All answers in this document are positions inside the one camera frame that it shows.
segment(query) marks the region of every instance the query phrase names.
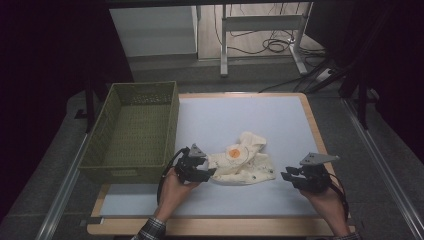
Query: plaid sleeve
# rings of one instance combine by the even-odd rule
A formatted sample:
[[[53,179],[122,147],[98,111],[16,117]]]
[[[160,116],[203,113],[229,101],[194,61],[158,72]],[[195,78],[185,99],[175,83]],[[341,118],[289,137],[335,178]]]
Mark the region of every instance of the plaid sleeve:
[[[332,240],[361,240],[359,233],[354,232],[344,237],[333,237]]]
[[[150,217],[132,240],[159,240],[165,236],[165,232],[165,223],[154,217]]]

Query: basket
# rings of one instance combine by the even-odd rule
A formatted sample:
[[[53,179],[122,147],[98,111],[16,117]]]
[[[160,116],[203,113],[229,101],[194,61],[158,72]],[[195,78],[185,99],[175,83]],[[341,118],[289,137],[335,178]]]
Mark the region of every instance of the basket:
[[[174,155],[176,82],[112,85],[79,170],[103,183],[158,183]]]

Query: white cloth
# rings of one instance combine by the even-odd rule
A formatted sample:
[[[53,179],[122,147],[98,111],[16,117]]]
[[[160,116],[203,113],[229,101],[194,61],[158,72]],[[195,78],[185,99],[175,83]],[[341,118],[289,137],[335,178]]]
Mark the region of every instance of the white cloth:
[[[212,179],[239,184],[275,179],[269,156],[258,153],[265,144],[265,138],[251,132],[243,132],[240,144],[228,146],[224,153],[208,155],[209,168],[216,168]]]

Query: light blue board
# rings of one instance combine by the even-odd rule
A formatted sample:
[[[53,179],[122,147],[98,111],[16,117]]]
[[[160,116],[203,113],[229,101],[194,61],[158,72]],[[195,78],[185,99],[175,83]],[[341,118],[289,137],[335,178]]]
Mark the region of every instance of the light blue board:
[[[221,153],[238,143],[243,131],[267,140],[261,152],[271,157],[276,180],[246,186],[224,186],[210,180],[191,193],[175,216],[317,215],[280,175],[285,167],[300,167],[300,160],[309,152],[318,151],[298,97],[180,99],[176,151],[196,143],[207,154]],[[156,190],[156,184],[111,185],[100,215],[150,216],[157,206]]]

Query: metal rail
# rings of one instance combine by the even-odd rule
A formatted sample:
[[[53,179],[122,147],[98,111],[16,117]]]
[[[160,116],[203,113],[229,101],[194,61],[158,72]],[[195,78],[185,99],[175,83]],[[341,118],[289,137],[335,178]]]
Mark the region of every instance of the metal rail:
[[[86,143],[88,134],[85,134],[84,139],[81,143],[80,148],[68,169],[68,172],[41,224],[40,230],[38,231],[36,240],[50,240],[56,231],[57,225],[59,224],[60,218],[62,217],[63,211],[65,210],[66,204],[68,203],[69,197],[71,196],[72,190],[74,189],[75,183],[79,176],[78,165],[81,161],[82,149]]]
[[[390,170],[389,165],[387,164],[386,160],[384,159],[383,155],[375,144],[369,131],[365,130],[362,127],[361,123],[358,121],[356,117],[356,110],[353,104],[346,99],[343,99],[342,102],[346,107],[350,119],[352,120],[353,125],[359,133],[361,140],[363,141],[368,152],[370,153],[371,158],[378,172],[381,175],[381,178],[386,184],[387,189],[389,190],[400,212],[405,218],[406,223],[411,229],[412,234],[414,235],[415,239],[424,239],[424,225],[417,210],[415,209],[409,197],[402,190],[402,187],[399,185],[399,182],[396,180],[395,175]]]

